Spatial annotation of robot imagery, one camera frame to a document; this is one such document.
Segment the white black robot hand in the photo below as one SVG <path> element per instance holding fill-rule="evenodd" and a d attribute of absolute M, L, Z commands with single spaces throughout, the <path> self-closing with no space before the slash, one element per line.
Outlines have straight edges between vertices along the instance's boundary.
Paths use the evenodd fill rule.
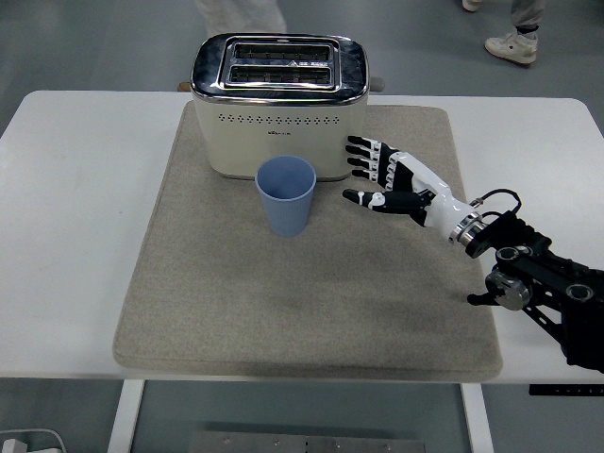
<path fill-rule="evenodd" d="M 373 139 L 350 136 L 347 162 L 352 175 L 376 182 L 380 192 L 346 189 L 343 197 L 369 210 L 404 214 L 421 227 L 434 227 L 451 242 L 481 224 L 476 209 L 457 198 L 451 188 L 408 152 Z"/>

